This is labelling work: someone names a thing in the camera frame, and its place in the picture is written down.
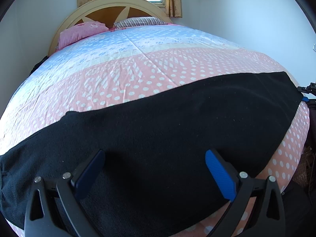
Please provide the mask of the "black pants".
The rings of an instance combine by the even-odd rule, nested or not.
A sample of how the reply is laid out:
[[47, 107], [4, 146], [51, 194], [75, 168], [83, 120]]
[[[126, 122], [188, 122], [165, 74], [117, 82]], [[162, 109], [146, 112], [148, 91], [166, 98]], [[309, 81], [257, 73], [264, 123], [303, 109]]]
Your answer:
[[285, 72], [238, 73], [87, 112], [68, 112], [1, 155], [1, 212], [23, 227], [32, 181], [105, 153], [83, 210], [103, 236], [171, 236], [225, 205], [205, 154], [256, 177], [302, 94]]

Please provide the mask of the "woven basket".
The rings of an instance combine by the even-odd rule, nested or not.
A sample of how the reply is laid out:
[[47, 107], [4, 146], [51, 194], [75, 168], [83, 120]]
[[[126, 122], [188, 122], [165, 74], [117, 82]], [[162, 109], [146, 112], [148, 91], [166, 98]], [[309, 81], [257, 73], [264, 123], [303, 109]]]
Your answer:
[[311, 182], [314, 159], [315, 152], [313, 149], [310, 146], [305, 147], [292, 178], [292, 180], [302, 188], [308, 187]]

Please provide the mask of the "dark object beside bed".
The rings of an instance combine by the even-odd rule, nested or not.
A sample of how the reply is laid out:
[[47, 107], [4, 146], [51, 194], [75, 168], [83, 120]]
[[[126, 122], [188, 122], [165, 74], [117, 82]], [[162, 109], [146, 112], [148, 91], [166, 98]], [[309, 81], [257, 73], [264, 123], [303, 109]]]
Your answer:
[[31, 76], [49, 57], [45, 56], [42, 58], [41, 61], [35, 64], [35, 66], [32, 68], [31, 72], [29, 73], [29, 76]]

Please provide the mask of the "pink pillow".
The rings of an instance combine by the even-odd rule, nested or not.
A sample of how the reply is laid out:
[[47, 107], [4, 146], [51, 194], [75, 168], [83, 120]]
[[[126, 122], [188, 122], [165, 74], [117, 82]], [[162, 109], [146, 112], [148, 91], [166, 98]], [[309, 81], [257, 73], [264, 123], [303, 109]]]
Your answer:
[[58, 49], [62, 50], [68, 45], [76, 43], [82, 39], [107, 31], [109, 31], [109, 28], [104, 23], [100, 22], [92, 21], [74, 25], [60, 33]]

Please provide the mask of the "striped pillow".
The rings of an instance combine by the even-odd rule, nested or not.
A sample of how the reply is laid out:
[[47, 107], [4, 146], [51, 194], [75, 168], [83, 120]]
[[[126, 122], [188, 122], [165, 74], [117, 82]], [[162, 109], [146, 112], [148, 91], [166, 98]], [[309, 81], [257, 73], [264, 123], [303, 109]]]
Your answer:
[[114, 23], [116, 29], [138, 27], [138, 26], [159, 26], [168, 25], [167, 22], [156, 17], [134, 17]]

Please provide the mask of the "cream wooden headboard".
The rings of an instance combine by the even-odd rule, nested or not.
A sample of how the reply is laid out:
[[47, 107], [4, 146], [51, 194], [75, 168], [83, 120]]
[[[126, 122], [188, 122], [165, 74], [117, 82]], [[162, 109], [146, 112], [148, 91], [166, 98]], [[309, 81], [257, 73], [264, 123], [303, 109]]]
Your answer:
[[126, 20], [127, 18], [145, 16], [156, 17], [167, 23], [172, 22], [162, 9], [146, 0], [90, 1], [76, 9], [62, 22], [53, 37], [48, 56], [51, 56], [55, 52], [60, 33], [74, 25], [97, 21], [104, 23], [108, 28], [112, 28], [116, 22]]

